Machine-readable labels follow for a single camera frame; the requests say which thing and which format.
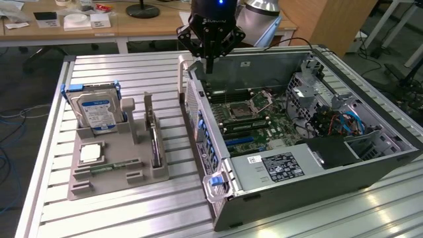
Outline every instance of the aluminum extrusion table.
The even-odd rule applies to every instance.
[[[176,62],[182,53],[186,52],[82,56],[64,62],[16,237],[422,237],[421,158],[398,168],[364,190],[228,231],[212,231],[212,218],[176,99]],[[324,54],[394,118],[423,140],[419,125],[339,58],[331,53]],[[339,93],[350,91],[331,72],[326,71],[324,74],[324,80]],[[142,117],[144,112],[144,91],[154,94],[152,104],[162,119],[171,180],[68,201],[76,120],[60,96],[60,85],[68,85],[70,82],[106,83],[115,79],[123,86],[123,96],[135,99],[136,117]]]

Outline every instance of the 3d printed holder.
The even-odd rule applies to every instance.
[[[76,130],[68,200],[100,195],[170,179],[160,124],[152,112],[151,94],[144,93],[144,119],[134,119],[135,101],[120,100],[127,121],[118,132],[95,135],[91,128]],[[83,163],[82,148],[99,145],[95,161]]]

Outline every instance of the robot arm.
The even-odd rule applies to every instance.
[[[176,29],[178,39],[194,56],[206,59],[206,73],[212,72],[214,60],[227,55],[246,34],[236,27],[236,0],[192,0],[188,24]],[[191,31],[200,44],[191,40]]]
[[[238,0],[192,0],[188,24],[176,30],[192,55],[206,59],[206,73],[212,73],[214,60],[226,56],[243,40],[266,47],[274,38],[282,20],[278,0],[246,0],[238,22],[236,8]],[[192,42],[192,32],[200,44]]]

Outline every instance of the blue hard drive label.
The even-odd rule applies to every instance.
[[[116,126],[114,113],[108,111],[111,102],[108,100],[83,102],[83,111],[90,127],[98,131],[107,131]]]

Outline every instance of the power supply label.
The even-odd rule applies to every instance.
[[[291,152],[262,158],[262,161],[274,182],[304,175]]]

